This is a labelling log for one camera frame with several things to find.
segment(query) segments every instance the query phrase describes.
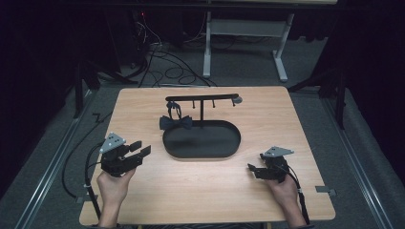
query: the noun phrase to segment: black tray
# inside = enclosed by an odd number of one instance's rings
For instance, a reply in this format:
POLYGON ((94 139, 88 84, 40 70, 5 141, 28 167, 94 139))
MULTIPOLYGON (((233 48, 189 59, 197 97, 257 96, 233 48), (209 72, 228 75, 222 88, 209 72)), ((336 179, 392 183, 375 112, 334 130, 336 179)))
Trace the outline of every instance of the black tray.
POLYGON ((224 120, 194 120, 191 130, 176 126, 163 134, 167 153, 178 158, 228 157, 240 143, 238 128, 224 120))

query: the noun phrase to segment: gray carpet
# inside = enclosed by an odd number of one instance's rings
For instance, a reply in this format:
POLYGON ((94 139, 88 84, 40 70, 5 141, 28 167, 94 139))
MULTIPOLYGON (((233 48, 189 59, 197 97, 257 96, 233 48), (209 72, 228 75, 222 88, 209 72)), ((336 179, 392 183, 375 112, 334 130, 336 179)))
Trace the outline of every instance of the gray carpet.
MULTIPOLYGON (((216 85, 284 85, 286 87, 295 85, 309 77, 324 45, 323 41, 312 43, 302 40, 288 41, 283 60, 289 80, 288 83, 280 83, 274 63, 268 55, 268 47, 274 47, 276 43, 273 40, 247 41, 237 42, 227 49, 223 49, 228 46, 228 43, 224 41, 215 44, 218 47, 212 53, 210 80, 216 85)), ((183 49, 164 45, 159 51, 175 54, 198 74, 203 71, 203 48, 199 47, 198 43, 194 43, 193 46, 184 46, 183 49)), ((170 58, 163 52, 155 52, 155 55, 158 54, 160 57, 170 58)), ((176 58, 171 60, 180 63, 176 58)), ((153 58, 150 68, 150 72, 153 74, 145 76, 142 82, 143 87, 179 84, 178 75, 180 75, 181 69, 172 69, 167 72, 169 68, 176 66, 167 60, 153 58), (157 84, 156 79, 162 75, 162 81, 157 84)), ((204 82, 198 79, 192 84, 204 85, 204 82)), ((99 114, 100 117, 109 114, 114 109, 119 90, 123 87, 117 83, 103 82, 99 91, 93 92, 93 96, 88 96, 92 98, 86 100, 89 103, 88 109, 78 123, 74 137, 67 145, 66 153, 61 157, 63 161, 69 152, 73 152, 66 167, 65 182, 69 190, 78 197, 84 197, 86 194, 86 190, 83 188, 86 156, 94 145, 103 140, 109 123, 107 117, 104 122, 97 124, 94 114, 99 114)), ((308 88, 291 94, 321 175, 326 185, 337 192, 337 196, 330 197, 336 211, 336 218, 313 223, 317 225, 317 228, 381 228, 354 175, 346 148, 342 144, 339 133, 334 129, 333 119, 325 109, 325 100, 318 98, 316 90, 316 88, 308 88)), ((344 119, 346 130, 344 133, 350 139, 364 170, 370 175, 370 182, 387 211, 392 228, 401 228, 405 225, 403 185, 378 148, 350 94, 346 100, 344 119)), ((16 225, 19 225, 20 228, 83 228, 78 222, 82 204, 76 203, 75 199, 64 191, 61 182, 63 169, 61 167, 56 168, 57 174, 50 180, 50 189, 46 190, 44 198, 38 201, 39 207, 37 211, 32 212, 31 219, 24 220, 27 222, 24 226, 18 222, 24 215, 24 210, 29 204, 37 184, 52 162, 63 136, 73 121, 74 114, 75 98, 71 93, 67 98, 66 106, 48 125, 46 133, 32 156, 1 199, 0 228, 14 228, 16 225)), ((92 161, 96 161, 96 157, 97 155, 94 155, 92 161)), ((277 229, 287 227, 284 222, 275 222, 272 226, 277 229)))

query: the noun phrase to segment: dark background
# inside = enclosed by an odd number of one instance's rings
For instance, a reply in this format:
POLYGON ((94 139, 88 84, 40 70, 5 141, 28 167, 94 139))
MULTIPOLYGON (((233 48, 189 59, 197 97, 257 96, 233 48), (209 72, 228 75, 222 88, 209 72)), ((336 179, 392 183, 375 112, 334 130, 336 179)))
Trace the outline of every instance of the dark background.
MULTIPOLYGON (((91 59, 110 71, 118 70, 122 64, 113 46, 117 37, 110 33, 109 19, 103 10, 67 10, 53 2, 1 4, 0 197, 24 165, 47 123, 64 106, 66 94, 75 82, 77 64, 91 59)), ((296 13, 289 39, 305 36, 310 42, 329 38, 313 74, 333 68, 344 70, 347 87, 359 110, 404 180, 404 2, 352 0, 339 1, 338 6, 363 10, 296 13)), ((251 17, 216 13, 220 17, 251 17)), ((180 47, 182 32, 198 32, 203 14, 147 10, 146 16, 162 39, 180 47)), ((268 15, 255 17, 266 19, 268 15)))

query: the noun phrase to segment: hand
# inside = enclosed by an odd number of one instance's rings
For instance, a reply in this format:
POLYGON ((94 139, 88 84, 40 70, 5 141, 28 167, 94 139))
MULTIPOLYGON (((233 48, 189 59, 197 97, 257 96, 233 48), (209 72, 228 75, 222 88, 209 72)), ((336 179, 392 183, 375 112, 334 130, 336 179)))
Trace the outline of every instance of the hand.
POLYGON ((128 185, 136 169, 128 171, 122 177, 112 177, 102 171, 97 178, 103 206, 101 217, 98 222, 99 227, 116 227, 119 209, 128 193, 128 185))
POLYGON ((283 182, 279 183, 277 180, 265 179, 266 184, 270 188, 275 200, 283 209, 288 227, 299 227, 306 225, 301 209, 298 206, 297 185, 289 175, 283 182))

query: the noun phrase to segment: desk leg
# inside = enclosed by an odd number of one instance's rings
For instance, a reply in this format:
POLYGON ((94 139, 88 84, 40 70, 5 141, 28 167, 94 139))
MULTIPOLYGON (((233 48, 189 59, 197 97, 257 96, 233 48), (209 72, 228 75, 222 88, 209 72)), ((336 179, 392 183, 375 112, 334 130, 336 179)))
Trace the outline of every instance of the desk leg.
POLYGON ((282 81, 282 82, 288 81, 286 70, 284 68, 283 61, 281 60, 281 54, 283 53, 284 46, 286 45, 293 18, 294 18, 293 13, 288 16, 287 23, 284 26, 283 35, 281 37, 279 49, 277 51, 273 51, 274 62, 276 64, 276 68, 277 68, 277 72, 280 77, 280 81, 282 81))
POLYGON ((206 13, 205 53, 203 55, 202 76, 208 78, 211 75, 211 12, 206 13))

